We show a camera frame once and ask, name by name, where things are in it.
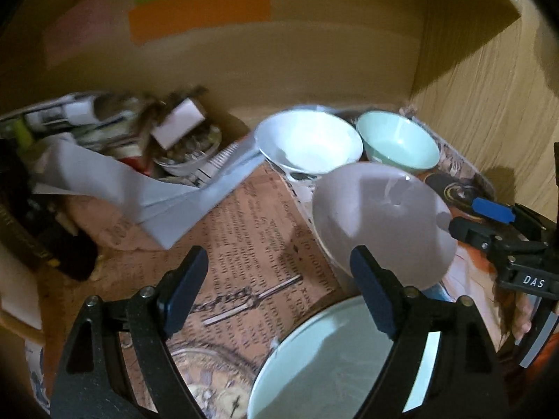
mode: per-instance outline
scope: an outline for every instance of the white eraser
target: white eraser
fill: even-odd
[[[203,108],[199,104],[191,99],[184,100],[173,109],[160,126],[152,130],[153,138],[161,148],[171,148],[183,135],[204,121],[202,112]]]

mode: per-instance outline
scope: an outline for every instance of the mint green bowl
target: mint green bowl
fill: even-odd
[[[367,158],[411,174],[432,169],[441,157],[439,147],[418,124],[389,111],[368,111],[357,120]]]

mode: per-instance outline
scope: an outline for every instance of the orange sticky note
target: orange sticky note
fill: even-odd
[[[155,0],[128,13],[136,44],[193,28],[219,27],[270,19],[270,0]]]

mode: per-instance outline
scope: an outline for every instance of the metal bolt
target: metal bolt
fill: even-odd
[[[469,296],[460,296],[459,300],[460,300],[460,302],[462,303],[463,306],[466,306],[466,307],[472,307],[473,306],[473,299],[470,298]]]
[[[404,295],[410,299],[417,298],[419,296],[419,290],[416,287],[406,287],[404,288]]]
[[[142,298],[149,298],[150,296],[153,296],[154,293],[155,293],[155,288],[153,287],[143,287],[140,290],[140,296]]]
[[[93,307],[93,306],[96,306],[98,302],[99,302],[99,296],[93,295],[93,296],[90,296],[89,298],[87,298],[86,304],[87,304],[87,307]]]

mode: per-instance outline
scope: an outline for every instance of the wooden panel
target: wooden panel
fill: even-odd
[[[532,2],[516,3],[518,19],[482,0],[429,0],[413,102],[502,200],[555,219],[559,47]]]
[[[79,0],[63,1],[58,14]],[[162,95],[196,84],[210,89],[205,104],[223,121],[236,117],[227,121],[239,130],[231,122],[253,127],[299,103],[401,105],[412,89],[426,0],[271,0],[269,23],[191,30],[142,46],[130,41],[133,0],[110,2],[113,33],[47,70],[37,40],[57,15],[29,0],[0,42],[0,111],[69,91]]]

